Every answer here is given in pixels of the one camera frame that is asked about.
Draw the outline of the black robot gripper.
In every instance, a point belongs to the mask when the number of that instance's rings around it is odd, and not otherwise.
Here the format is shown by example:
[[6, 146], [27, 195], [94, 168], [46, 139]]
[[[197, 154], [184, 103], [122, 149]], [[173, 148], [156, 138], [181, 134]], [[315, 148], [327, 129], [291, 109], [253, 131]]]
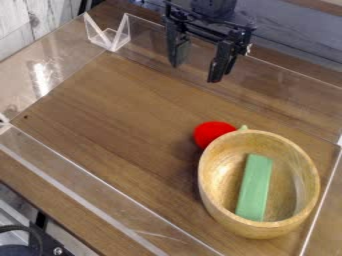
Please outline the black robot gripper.
[[237, 0], [162, 0], [168, 61], [173, 68], [186, 60], [193, 35], [216, 45], [209, 64], [208, 83], [217, 83], [230, 72], [236, 54], [251, 48], [255, 20], [234, 8]]

